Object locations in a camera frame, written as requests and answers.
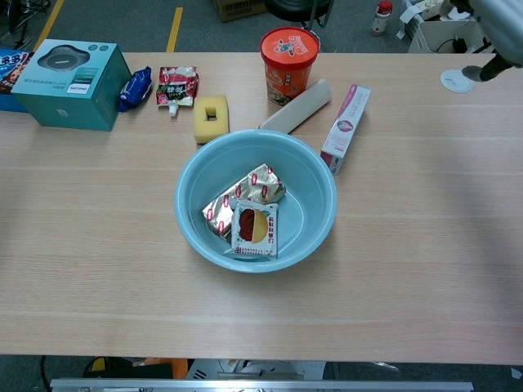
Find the light blue plastic basin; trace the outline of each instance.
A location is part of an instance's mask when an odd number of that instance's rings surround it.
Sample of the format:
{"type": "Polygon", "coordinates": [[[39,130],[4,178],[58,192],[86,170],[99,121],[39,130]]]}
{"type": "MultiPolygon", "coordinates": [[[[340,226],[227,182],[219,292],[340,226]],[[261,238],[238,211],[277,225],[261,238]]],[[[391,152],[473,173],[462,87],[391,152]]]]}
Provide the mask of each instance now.
{"type": "Polygon", "coordinates": [[[281,270],[308,257],[329,234],[336,208],[336,184],[318,153],[295,137],[266,130],[237,131],[205,145],[182,170],[174,192],[178,226],[189,244],[214,264],[250,273],[281,270]],[[230,244],[208,228],[202,208],[262,163],[287,188],[278,202],[278,258],[223,256],[230,244]]]}

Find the wooden table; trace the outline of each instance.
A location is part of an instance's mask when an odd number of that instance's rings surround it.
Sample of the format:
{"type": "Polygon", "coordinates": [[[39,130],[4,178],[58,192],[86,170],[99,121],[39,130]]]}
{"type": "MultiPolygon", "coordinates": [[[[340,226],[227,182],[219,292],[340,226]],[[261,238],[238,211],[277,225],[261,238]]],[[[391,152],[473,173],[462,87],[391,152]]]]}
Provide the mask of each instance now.
{"type": "MultiPolygon", "coordinates": [[[[268,104],[250,54],[127,54],[197,65],[231,130],[268,104]]],[[[237,274],[183,239],[172,190],[192,113],[154,97],[112,132],[1,113],[0,352],[523,363],[523,73],[472,94],[442,71],[483,56],[321,55],[333,102],[294,132],[319,150],[347,88],[373,89],[337,177],[332,233],[275,274],[237,274]]]]}

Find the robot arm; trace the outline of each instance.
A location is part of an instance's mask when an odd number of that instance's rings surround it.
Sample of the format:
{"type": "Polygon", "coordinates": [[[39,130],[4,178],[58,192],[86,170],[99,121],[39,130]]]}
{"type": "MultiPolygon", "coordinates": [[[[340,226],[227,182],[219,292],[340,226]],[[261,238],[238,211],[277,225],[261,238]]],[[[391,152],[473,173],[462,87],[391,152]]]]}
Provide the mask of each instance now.
{"type": "Polygon", "coordinates": [[[466,67],[465,76],[486,82],[505,69],[523,67],[523,1],[445,0],[441,15],[448,14],[453,6],[474,16],[497,52],[483,68],[466,67]]]}

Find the blue snack bag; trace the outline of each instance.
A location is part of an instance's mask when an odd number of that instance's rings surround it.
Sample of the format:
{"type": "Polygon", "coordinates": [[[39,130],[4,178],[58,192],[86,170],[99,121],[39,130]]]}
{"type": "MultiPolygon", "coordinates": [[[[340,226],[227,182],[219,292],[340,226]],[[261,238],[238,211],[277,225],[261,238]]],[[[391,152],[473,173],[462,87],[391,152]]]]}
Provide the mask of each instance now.
{"type": "Polygon", "coordinates": [[[118,97],[119,112],[134,109],[145,99],[153,84],[150,73],[150,67],[145,67],[136,71],[131,79],[125,83],[118,97]]]}

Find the gray carpet floor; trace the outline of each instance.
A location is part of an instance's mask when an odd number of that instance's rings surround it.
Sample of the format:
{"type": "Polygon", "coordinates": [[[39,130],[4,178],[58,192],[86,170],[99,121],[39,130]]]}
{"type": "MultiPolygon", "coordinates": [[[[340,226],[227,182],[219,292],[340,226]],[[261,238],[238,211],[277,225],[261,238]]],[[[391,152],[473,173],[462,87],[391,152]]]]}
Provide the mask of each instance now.
{"type": "MultiPolygon", "coordinates": [[[[400,0],[382,37],[369,33],[378,0],[336,0],[325,29],[316,29],[323,52],[406,52],[409,42],[399,41],[400,0]]],[[[222,23],[211,0],[65,0],[49,38],[117,42],[123,51],[165,51],[177,7],[183,7],[176,51],[258,51],[263,35],[270,29],[291,25],[265,13],[222,23]]],[[[0,31],[6,28],[0,18],[0,31]]],[[[31,48],[47,16],[29,23],[31,48]]],[[[0,47],[9,47],[15,38],[5,38],[0,47]]],[[[46,373],[51,378],[80,377],[87,357],[48,357],[46,373]]],[[[399,373],[368,363],[328,363],[325,378],[342,380],[424,380],[473,381],[484,392],[523,391],[523,381],[511,377],[510,367],[400,364],[399,373]]],[[[43,391],[40,357],[0,355],[0,392],[43,391]]]]}

